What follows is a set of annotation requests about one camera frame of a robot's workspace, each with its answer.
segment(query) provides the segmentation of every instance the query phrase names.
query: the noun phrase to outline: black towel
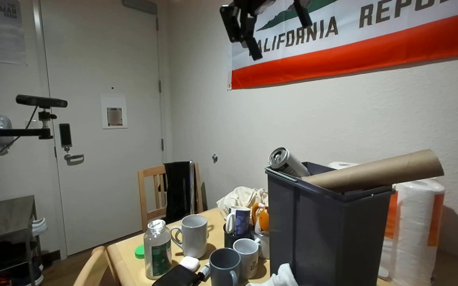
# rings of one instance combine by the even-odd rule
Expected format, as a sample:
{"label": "black towel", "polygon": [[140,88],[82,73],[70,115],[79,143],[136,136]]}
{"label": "black towel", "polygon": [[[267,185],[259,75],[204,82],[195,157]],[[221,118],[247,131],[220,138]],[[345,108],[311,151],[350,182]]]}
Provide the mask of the black towel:
{"label": "black towel", "polygon": [[190,162],[165,163],[167,210],[165,222],[179,221],[190,214]]}

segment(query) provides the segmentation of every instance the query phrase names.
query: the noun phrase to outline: white door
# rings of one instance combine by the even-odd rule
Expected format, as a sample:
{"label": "white door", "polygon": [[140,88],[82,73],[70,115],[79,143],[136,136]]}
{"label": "white door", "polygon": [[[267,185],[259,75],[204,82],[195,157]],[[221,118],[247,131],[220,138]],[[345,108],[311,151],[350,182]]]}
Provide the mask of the white door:
{"label": "white door", "polygon": [[[50,95],[68,101],[54,131],[71,255],[142,230],[137,171],[163,163],[156,16],[121,0],[41,6]],[[102,129],[101,95],[125,96],[128,128]],[[64,159],[59,123],[82,163]]]}

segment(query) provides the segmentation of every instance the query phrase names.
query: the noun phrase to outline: green lid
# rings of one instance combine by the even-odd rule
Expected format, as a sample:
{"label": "green lid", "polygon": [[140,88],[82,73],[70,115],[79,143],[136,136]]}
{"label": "green lid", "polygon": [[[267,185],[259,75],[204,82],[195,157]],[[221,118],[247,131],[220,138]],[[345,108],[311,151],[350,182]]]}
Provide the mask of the green lid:
{"label": "green lid", "polygon": [[144,246],[140,245],[135,248],[135,258],[144,259]]}

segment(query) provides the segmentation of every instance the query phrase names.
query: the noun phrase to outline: wall outlet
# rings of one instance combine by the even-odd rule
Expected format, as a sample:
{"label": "wall outlet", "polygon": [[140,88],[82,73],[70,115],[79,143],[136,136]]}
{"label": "wall outlet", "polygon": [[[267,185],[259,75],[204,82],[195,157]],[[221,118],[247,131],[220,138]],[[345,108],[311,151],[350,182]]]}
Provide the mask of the wall outlet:
{"label": "wall outlet", "polygon": [[[29,120],[24,121],[24,128],[26,128],[28,122]],[[38,120],[31,120],[31,124],[27,128],[28,129],[40,129],[40,122]]]}

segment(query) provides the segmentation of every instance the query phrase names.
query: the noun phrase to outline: floor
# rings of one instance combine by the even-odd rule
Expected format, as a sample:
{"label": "floor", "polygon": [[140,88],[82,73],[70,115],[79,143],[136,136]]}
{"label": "floor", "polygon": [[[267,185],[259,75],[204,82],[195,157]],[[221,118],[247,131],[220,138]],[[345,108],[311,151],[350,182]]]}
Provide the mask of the floor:
{"label": "floor", "polygon": [[[122,237],[115,241],[105,243],[104,246],[107,247],[118,241],[125,240],[127,238],[138,235],[140,232]],[[71,286],[75,282],[75,279],[82,270],[84,264],[88,261],[91,256],[91,250],[84,250],[83,252],[76,253],[67,257],[63,261],[58,261],[54,263],[51,267],[43,271],[43,282],[41,286]]]}

